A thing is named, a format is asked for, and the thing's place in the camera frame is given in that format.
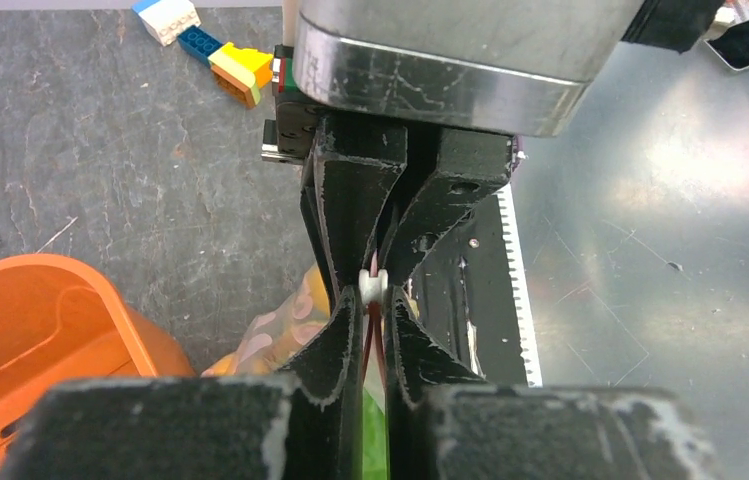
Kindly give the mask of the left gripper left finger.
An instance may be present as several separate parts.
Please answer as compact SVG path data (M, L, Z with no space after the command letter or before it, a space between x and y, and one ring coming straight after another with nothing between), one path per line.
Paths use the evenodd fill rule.
M281 368L299 381L285 441L285 479L362 475L363 319L359 289L344 287L330 321Z

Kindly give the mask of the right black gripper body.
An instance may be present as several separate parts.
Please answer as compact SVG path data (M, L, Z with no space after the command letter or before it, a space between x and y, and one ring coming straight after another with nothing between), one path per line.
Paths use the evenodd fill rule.
M271 63L275 118L263 126L264 161L307 165L319 118L326 107L303 94L293 78L294 48L278 44Z

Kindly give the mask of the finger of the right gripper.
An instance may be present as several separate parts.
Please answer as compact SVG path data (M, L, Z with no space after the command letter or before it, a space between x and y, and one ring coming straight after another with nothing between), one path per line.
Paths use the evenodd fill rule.
M408 164L402 122L348 112L317 120L304 162L301 210L331 308L377 257L388 201Z
M388 202L378 266L403 285L436 244L481 201L508 183L510 135L412 125L407 168Z

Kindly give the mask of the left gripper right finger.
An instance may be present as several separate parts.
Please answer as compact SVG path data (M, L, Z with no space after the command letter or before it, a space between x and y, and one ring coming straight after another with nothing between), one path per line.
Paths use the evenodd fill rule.
M384 297L383 348L389 476L428 479L434 447L429 440L426 394L440 385L484 384L419 323L400 287Z

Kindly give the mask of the clear pink-dotted zip bag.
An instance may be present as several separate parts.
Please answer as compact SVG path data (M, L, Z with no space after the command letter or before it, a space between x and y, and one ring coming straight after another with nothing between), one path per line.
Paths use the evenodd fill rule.
M327 330L331 310L317 265L276 309L254 317L237 348L202 372L204 377L301 371L306 377L341 368L337 334ZM376 362L369 361L362 395L364 479L389 479L385 390Z

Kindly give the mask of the orange plastic basket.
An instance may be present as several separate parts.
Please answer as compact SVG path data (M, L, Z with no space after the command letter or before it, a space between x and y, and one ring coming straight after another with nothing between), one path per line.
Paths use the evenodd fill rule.
M91 266L55 254L0 260L0 465L19 419L55 384L194 373L180 344Z

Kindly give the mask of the blue white toy brick stack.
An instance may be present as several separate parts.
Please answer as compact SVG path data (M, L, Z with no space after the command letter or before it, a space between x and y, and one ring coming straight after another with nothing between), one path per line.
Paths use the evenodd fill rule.
M142 0L131 9L160 45L177 42L206 68L210 67L209 57L220 49L221 43L201 28L202 22L191 1Z

